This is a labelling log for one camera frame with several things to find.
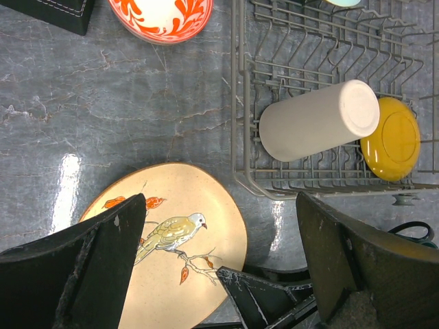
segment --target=metal dish rack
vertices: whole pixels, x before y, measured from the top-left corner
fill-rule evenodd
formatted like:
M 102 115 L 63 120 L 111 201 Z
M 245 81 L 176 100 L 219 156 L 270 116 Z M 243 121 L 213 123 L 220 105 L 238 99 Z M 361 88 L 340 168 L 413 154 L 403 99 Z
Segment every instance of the metal dish rack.
M 409 203 L 416 192 L 439 188 L 424 184 L 438 172 L 438 95 L 434 70 L 425 71 L 434 67 L 438 32 L 396 19 L 394 11 L 394 4 L 391 14 L 379 14 L 324 1 L 233 0 L 231 164 L 238 183 L 273 200 L 294 199 L 306 191 L 316 196 L 392 194 L 399 195 L 400 204 Z M 246 42 L 246 32 L 259 35 L 257 45 Z M 417 183 L 413 174 L 395 183 L 380 180 L 367 167 L 359 143 L 294 162 L 274 160 L 265 152 L 258 124 L 266 106 L 351 79 L 365 81 L 379 97 L 405 102 L 420 125 L 428 126 L 423 130 L 421 125 L 425 133 L 418 167 L 426 169 L 416 168 Z

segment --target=beige plate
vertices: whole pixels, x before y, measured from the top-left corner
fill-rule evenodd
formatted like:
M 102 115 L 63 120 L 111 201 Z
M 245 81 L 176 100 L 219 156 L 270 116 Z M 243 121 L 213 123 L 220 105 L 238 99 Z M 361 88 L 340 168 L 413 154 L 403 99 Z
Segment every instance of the beige plate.
M 114 183 L 81 221 L 137 193 L 147 198 L 147 223 L 119 328 L 192 328 L 226 298 L 215 270 L 241 270 L 244 265 L 247 234 L 242 216 L 209 174 L 188 164 L 169 163 Z M 185 254 L 178 257 L 178 251 Z

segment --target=gray table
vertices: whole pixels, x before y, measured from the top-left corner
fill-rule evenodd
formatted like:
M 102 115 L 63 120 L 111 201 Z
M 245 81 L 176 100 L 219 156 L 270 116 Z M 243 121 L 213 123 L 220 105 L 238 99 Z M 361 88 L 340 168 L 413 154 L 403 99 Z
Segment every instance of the gray table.
M 294 202 L 258 199 L 231 178 L 229 81 L 225 0 L 202 33 L 172 47 L 134 37 L 104 0 L 85 37 L 0 6 L 0 251 L 76 223 L 128 173 L 178 161 L 207 170 L 235 198 L 249 263 L 305 266 Z M 383 229 L 412 219 L 439 229 L 437 194 L 420 198 L 401 208 L 390 196 L 327 201 Z M 236 319 L 226 301 L 207 321 Z

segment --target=cup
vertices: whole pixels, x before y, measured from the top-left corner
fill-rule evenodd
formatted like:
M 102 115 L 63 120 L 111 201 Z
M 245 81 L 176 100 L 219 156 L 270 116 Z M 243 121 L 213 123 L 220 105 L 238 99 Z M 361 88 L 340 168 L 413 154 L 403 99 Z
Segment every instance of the cup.
M 350 80 L 268 106 L 259 136 L 273 158 L 290 162 L 369 136 L 378 121 L 373 90 Z

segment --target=black box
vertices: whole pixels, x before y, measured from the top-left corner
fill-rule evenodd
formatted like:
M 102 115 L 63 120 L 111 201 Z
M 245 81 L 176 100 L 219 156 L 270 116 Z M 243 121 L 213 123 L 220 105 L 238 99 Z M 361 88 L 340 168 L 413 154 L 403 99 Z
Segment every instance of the black box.
M 44 22 L 84 36 L 95 0 L 0 0 L 12 8 Z

